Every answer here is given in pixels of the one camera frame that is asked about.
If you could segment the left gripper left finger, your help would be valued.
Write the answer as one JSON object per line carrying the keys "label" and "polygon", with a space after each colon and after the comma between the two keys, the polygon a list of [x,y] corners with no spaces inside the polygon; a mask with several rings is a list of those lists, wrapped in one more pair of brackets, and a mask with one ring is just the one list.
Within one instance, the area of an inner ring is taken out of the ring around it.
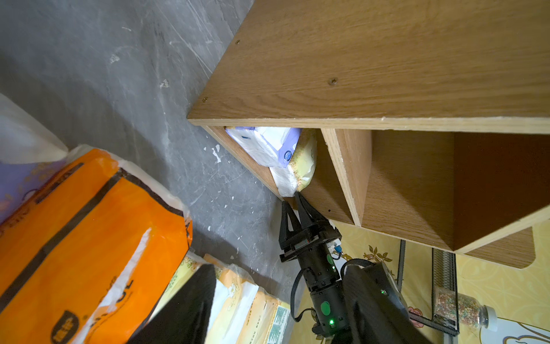
{"label": "left gripper left finger", "polygon": [[216,289],[213,265],[203,265],[130,343],[204,343]]}

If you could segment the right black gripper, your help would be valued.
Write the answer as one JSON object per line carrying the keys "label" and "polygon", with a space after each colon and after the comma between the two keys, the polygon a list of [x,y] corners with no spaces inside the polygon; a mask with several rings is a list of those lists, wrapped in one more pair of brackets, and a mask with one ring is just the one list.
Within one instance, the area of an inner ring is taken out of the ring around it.
{"label": "right black gripper", "polygon": [[342,239],[339,230],[331,227],[328,219],[318,212],[299,191],[295,193],[294,200],[299,219],[290,203],[282,202],[279,230],[279,246],[283,250],[279,255],[281,262],[296,259],[318,245],[326,245],[336,239]]}

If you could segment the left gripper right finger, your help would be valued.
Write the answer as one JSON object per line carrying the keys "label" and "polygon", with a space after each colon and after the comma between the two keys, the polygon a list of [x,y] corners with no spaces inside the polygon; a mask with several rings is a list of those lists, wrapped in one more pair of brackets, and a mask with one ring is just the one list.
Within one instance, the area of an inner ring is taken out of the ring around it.
{"label": "left gripper right finger", "polygon": [[348,261],[341,269],[348,343],[429,343],[410,320],[408,307],[386,265]]}

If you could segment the pale yellow tissue pack bottom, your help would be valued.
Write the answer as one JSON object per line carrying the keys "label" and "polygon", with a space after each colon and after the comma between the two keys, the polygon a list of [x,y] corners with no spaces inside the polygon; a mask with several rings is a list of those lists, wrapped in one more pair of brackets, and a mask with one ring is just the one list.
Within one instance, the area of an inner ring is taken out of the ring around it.
{"label": "pale yellow tissue pack bottom", "polygon": [[296,149],[287,167],[270,167],[269,170],[281,197],[293,197],[311,182],[317,165],[317,132],[302,131]]}

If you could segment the white orange tissue pack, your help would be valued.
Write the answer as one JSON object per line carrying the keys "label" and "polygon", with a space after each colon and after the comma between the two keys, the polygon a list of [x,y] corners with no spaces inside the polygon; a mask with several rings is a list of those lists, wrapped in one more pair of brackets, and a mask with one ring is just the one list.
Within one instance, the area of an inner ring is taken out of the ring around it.
{"label": "white orange tissue pack", "polygon": [[235,264],[227,265],[211,255],[203,259],[214,266],[216,275],[206,342],[237,343],[259,286],[248,272]]}

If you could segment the cream tissue pack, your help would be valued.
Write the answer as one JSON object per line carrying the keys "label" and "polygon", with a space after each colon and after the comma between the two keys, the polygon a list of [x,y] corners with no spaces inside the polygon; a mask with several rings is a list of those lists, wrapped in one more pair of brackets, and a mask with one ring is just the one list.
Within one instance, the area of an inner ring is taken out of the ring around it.
{"label": "cream tissue pack", "polygon": [[236,343],[267,343],[278,307],[279,300],[259,288]]}

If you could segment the green white tissue pack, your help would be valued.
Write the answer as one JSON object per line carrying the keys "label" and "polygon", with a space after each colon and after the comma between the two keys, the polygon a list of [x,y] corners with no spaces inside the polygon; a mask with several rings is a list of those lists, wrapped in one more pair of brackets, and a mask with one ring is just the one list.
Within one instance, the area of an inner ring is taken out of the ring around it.
{"label": "green white tissue pack", "polygon": [[283,302],[277,306],[274,317],[269,323],[265,344],[282,344],[289,316],[289,304]]}

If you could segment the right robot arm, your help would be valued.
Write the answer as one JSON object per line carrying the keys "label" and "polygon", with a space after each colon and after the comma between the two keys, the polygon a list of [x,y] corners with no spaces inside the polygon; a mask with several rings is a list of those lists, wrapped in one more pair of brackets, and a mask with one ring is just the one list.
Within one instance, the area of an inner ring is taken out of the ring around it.
{"label": "right robot arm", "polygon": [[294,200],[298,212],[294,212],[289,202],[282,202],[279,258],[281,262],[299,262],[291,299],[304,280],[313,305],[308,309],[315,320],[312,332],[330,338],[349,329],[343,283],[329,252],[329,244],[341,240],[342,235],[300,192],[294,194]]}

